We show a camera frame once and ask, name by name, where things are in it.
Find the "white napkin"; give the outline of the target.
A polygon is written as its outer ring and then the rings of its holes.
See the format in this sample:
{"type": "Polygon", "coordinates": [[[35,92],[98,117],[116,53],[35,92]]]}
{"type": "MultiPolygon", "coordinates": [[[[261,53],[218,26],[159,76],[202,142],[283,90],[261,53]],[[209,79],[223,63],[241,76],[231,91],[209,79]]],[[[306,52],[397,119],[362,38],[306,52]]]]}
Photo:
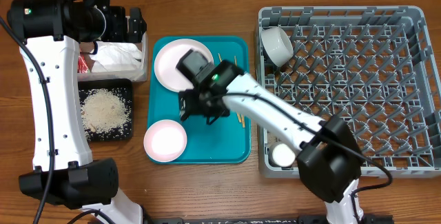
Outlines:
{"type": "Polygon", "coordinates": [[[98,51],[90,55],[92,72],[116,72],[139,69],[143,53],[133,43],[97,42],[98,51]]]}

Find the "red sauce packet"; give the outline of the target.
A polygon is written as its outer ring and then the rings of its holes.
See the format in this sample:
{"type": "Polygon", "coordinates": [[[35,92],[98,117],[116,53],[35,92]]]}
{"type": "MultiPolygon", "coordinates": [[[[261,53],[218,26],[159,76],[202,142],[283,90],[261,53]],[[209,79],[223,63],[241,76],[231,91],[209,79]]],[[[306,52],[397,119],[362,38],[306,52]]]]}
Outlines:
{"type": "Polygon", "coordinates": [[[85,74],[85,73],[90,72],[90,69],[89,69],[89,67],[86,63],[86,60],[82,54],[79,55],[77,72],[79,74],[85,74]]]}

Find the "grey bowl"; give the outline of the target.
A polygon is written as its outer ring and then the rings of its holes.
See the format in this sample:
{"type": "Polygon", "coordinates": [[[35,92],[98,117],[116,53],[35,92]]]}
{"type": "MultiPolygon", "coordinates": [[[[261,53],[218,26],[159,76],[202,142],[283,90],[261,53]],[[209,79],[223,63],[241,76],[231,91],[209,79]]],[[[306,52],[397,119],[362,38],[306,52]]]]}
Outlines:
{"type": "Polygon", "coordinates": [[[281,27],[263,30],[260,37],[267,57],[277,67],[282,67],[293,57],[293,45],[281,27]]]}

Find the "cooked rice pile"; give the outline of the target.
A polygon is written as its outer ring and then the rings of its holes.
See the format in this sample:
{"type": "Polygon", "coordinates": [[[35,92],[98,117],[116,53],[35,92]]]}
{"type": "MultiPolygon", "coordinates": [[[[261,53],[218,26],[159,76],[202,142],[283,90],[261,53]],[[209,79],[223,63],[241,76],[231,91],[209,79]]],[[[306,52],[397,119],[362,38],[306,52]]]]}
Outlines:
{"type": "Polygon", "coordinates": [[[86,137],[92,139],[119,139],[130,131],[130,101],[121,91],[105,88],[84,91],[81,118],[86,137]]]}

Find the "white cup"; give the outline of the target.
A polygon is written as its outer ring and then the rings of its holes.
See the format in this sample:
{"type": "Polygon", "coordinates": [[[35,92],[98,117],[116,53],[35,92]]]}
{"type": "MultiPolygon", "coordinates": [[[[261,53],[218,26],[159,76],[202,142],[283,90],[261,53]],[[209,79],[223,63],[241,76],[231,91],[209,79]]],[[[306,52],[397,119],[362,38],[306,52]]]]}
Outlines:
{"type": "Polygon", "coordinates": [[[269,147],[268,157],[269,162],[278,167],[291,167],[296,159],[295,153],[282,142],[275,142],[269,147]]]}

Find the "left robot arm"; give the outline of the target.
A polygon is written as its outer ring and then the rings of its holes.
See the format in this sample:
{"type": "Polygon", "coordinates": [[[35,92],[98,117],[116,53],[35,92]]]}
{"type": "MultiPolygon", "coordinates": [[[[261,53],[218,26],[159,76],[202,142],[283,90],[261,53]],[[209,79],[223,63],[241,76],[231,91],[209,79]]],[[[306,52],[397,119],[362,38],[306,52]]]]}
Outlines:
{"type": "Polygon", "coordinates": [[[19,177],[21,192],[104,223],[149,223],[120,189],[114,159],[92,157],[77,75],[80,43],[140,43],[147,30],[141,11],[110,0],[13,0],[1,25],[19,45],[32,95],[33,170],[19,177]]]}

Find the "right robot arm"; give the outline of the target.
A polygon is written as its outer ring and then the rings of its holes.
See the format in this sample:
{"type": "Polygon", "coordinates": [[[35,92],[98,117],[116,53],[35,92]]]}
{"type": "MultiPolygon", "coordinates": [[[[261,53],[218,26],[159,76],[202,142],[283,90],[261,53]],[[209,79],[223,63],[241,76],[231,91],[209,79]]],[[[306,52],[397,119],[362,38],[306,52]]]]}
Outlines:
{"type": "Polygon", "coordinates": [[[214,65],[188,50],[176,69],[193,88],[179,92],[180,118],[204,116],[211,125],[236,112],[271,132],[294,153],[304,186],[325,202],[328,223],[370,223],[358,193],[391,185],[391,173],[362,154],[353,132],[340,117],[329,120],[278,98],[251,74],[223,60],[214,65]]]}

